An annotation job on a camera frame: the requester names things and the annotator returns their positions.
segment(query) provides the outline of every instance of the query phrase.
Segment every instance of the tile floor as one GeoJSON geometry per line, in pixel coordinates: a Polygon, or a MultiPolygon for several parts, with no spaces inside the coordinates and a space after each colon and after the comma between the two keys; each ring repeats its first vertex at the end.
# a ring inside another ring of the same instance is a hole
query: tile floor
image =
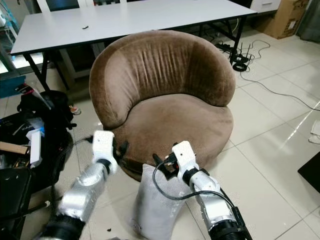
{"type": "MultiPolygon", "coordinates": [[[[266,41],[271,47],[261,51],[262,58],[254,60],[251,71],[244,72],[243,77],[260,81],[273,91],[295,95],[313,108],[319,107],[320,45],[297,36],[277,40],[252,29],[241,38],[243,46],[254,40],[266,41]]],[[[258,57],[258,50],[265,46],[257,41],[250,52],[258,57]]],[[[236,74],[237,88],[228,105],[234,129],[216,164],[208,171],[239,206],[253,239],[319,240],[320,194],[297,170],[320,151],[320,145],[308,142],[311,126],[320,119],[320,112],[309,110],[296,99],[268,92],[236,74]]],[[[48,81],[52,89],[64,90],[54,69],[48,71],[48,81]]],[[[27,82],[41,89],[32,73],[27,75],[27,82]]],[[[90,101],[88,82],[78,82],[68,94],[82,110],[81,115],[74,117],[78,124],[72,130],[74,139],[102,129],[90,101]]],[[[19,101],[20,96],[1,99],[0,117],[13,114],[19,101]]],[[[89,144],[74,148],[57,184],[60,193],[90,163],[91,155],[89,144]]],[[[81,239],[139,239],[127,225],[138,188],[139,183],[122,170],[111,177],[81,239]]],[[[44,189],[32,196],[30,206],[47,197],[44,189]]],[[[47,209],[28,216],[21,239],[34,237],[48,216],[47,209]]],[[[210,239],[195,199],[189,199],[179,213],[172,239],[210,239]]]]}

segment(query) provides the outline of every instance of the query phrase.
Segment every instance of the armchair seat cushion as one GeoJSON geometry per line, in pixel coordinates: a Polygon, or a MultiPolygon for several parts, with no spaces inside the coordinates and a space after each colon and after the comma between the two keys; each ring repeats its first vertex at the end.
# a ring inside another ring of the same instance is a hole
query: armchair seat cushion
{"type": "Polygon", "coordinates": [[[155,166],[154,153],[163,160],[174,143],[184,140],[190,142],[203,168],[222,151],[232,128],[229,108],[212,106],[187,94],[170,94],[141,101],[112,131],[118,145],[129,142],[122,169],[140,181],[143,164],[155,166]]]}

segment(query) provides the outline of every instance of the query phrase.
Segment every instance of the tabletop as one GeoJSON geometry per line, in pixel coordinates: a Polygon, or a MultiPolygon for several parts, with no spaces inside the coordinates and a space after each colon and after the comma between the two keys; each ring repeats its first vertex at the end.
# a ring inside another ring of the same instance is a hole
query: tabletop
{"type": "Polygon", "coordinates": [[[30,14],[23,21],[11,54],[61,49],[255,13],[228,0],[142,0],[30,14]]]}

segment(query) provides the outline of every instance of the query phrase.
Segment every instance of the velvet upholstery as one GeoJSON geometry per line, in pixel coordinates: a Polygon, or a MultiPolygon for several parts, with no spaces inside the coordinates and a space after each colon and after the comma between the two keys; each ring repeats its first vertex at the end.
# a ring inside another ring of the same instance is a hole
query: velvet upholstery
{"type": "Polygon", "coordinates": [[[204,167],[228,141],[232,67],[210,42],[183,32],[132,34],[110,44],[90,72],[90,95],[105,130],[129,142],[121,164],[139,180],[172,144],[188,140],[204,167]]]}

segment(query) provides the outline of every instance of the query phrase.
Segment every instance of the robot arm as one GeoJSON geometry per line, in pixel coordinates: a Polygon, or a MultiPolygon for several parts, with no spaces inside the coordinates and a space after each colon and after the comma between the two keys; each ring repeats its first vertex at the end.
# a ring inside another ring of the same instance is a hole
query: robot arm
{"type": "Polygon", "coordinates": [[[212,240],[252,240],[239,209],[221,191],[217,180],[204,169],[199,169],[196,155],[188,141],[174,145],[166,161],[175,166],[180,181],[184,181],[193,193],[199,193],[196,194],[196,200],[212,240]]]}
{"type": "Polygon", "coordinates": [[[114,134],[96,131],[93,136],[93,159],[61,200],[56,215],[50,220],[41,240],[78,240],[103,193],[110,175],[117,171],[113,156],[114,134]]]}

